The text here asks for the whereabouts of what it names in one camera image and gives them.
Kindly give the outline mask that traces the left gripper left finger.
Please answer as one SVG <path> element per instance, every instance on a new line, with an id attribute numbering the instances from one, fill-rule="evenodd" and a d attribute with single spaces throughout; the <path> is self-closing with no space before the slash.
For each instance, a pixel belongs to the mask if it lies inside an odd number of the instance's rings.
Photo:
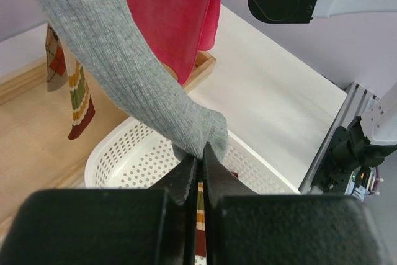
<path id="1" fill-rule="evenodd" d="M 2 264 L 193 264 L 197 159 L 147 189 L 47 189 L 21 205 Z"/>

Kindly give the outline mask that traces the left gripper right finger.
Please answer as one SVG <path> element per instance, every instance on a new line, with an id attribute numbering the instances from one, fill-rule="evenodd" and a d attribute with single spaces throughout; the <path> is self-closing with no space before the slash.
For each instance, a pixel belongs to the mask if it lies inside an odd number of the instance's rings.
<path id="1" fill-rule="evenodd" d="M 372 214 L 344 195 L 260 195 L 203 152 L 209 264 L 391 264 Z"/>

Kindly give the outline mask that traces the beige striped sock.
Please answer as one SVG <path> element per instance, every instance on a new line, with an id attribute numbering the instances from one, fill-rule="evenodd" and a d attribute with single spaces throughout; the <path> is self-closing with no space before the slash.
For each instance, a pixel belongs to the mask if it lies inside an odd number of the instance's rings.
<path id="1" fill-rule="evenodd" d="M 204 174 L 198 175 L 198 197 L 195 234 L 195 264 L 207 264 L 206 208 L 209 205 Z"/>
<path id="2" fill-rule="evenodd" d="M 96 111 L 82 65 L 68 47 L 63 47 L 63 54 L 68 75 L 73 116 L 72 127 L 68 138 L 75 140 L 90 124 Z"/>

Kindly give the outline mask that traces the grey sock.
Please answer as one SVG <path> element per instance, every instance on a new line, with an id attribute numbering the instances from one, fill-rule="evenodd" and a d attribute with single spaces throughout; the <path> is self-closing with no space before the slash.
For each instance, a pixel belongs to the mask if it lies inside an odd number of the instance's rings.
<path id="1" fill-rule="evenodd" d="M 155 57 L 127 0 L 36 0 L 63 48 L 127 114 L 168 138 L 178 158 L 219 160 L 228 147 L 225 117 L 194 102 Z"/>

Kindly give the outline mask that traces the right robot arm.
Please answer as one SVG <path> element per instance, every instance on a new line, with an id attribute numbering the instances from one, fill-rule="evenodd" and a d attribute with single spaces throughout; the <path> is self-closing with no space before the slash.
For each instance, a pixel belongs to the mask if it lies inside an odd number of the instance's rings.
<path id="1" fill-rule="evenodd" d="M 247 0 L 250 13 L 268 24 L 307 24 L 314 18 L 394 12 L 396 0 Z M 376 195 L 379 165 L 396 151 L 396 88 L 376 99 L 358 84 L 348 90 L 300 192 Z"/>

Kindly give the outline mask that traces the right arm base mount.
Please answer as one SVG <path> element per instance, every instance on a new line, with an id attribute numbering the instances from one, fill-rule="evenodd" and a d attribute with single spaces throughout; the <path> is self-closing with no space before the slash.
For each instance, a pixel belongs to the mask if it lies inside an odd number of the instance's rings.
<path id="1" fill-rule="evenodd" d="M 355 170 L 364 172 L 379 166 L 396 150 L 395 145 L 372 145 L 364 135 L 357 116 L 347 128 L 347 140 L 329 150 L 329 156 L 322 162 L 314 183 L 322 189 L 329 189 L 326 179 L 336 182 L 344 173 L 351 175 Z"/>

